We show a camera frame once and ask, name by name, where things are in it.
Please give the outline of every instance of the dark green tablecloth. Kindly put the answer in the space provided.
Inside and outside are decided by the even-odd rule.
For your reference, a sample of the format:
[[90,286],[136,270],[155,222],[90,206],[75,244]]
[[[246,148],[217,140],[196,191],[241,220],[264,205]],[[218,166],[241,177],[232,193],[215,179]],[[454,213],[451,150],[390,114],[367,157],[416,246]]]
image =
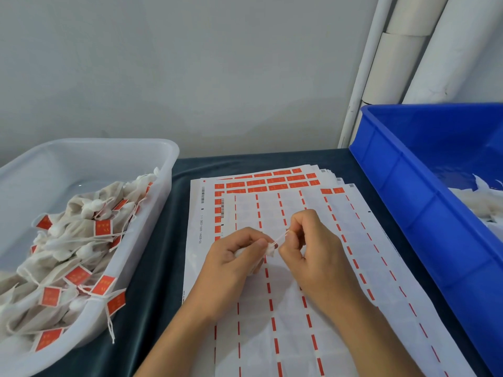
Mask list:
[[302,164],[318,164],[343,177],[346,183],[356,184],[475,373],[490,376],[437,286],[347,149],[178,160],[173,168],[173,189],[127,289],[127,304],[114,318],[115,345],[108,331],[104,331],[39,376],[133,375],[182,303],[190,180]]

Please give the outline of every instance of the blue crate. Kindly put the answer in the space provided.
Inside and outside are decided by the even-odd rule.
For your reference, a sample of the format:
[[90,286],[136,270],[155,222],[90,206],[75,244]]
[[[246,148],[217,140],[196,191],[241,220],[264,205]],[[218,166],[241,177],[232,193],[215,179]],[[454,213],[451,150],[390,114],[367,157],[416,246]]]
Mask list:
[[501,189],[503,104],[367,106],[349,147],[494,375],[503,243],[447,187]]

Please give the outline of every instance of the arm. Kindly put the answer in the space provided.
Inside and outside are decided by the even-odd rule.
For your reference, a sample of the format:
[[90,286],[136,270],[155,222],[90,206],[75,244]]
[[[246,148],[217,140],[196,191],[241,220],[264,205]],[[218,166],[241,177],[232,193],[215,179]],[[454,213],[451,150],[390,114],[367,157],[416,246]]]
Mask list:
[[424,377],[386,318],[364,295],[341,240],[320,222],[316,211],[292,216],[279,252],[302,290],[339,330],[360,376]]
[[[248,272],[264,257],[268,242],[273,242],[269,236],[245,228],[211,246],[194,287],[136,371],[136,377],[189,375],[208,329],[237,302]],[[245,250],[236,258],[234,253],[243,247]]]

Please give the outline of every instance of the paper sheet with red labels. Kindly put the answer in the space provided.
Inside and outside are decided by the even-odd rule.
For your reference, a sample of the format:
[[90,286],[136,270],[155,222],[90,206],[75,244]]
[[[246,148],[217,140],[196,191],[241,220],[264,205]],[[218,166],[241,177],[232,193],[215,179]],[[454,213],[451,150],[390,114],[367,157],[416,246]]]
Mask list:
[[[183,299],[213,242],[248,226],[281,237],[303,209],[315,209],[339,236],[363,292],[426,376],[475,375],[357,186],[317,166],[192,180]],[[247,278],[192,368],[198,377],[250,375],[358,375],[337,330],[277,252]]]

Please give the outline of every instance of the translucent white container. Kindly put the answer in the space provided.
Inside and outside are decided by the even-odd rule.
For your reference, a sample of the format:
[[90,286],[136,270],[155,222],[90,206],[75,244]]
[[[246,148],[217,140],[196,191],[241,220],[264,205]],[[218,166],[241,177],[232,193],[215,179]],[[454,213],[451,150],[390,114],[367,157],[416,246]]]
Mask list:
[[[30,224],[37,215],[61,212],[76,194],[114,181],[135,180],[157,166],[159,177],[105,271],[118,278],[114,290],[127,287],[171,191],[178,155],[178,146],[170,140],[62,139],[39,145],[6,164],[0,168],[0,270],[15,271],[26,259],[37,232]],[[104,302],[88,301],[70,329],[36,353],[0,354],[0,375],[33,375],[91,341],[107,326],[104,307]]]

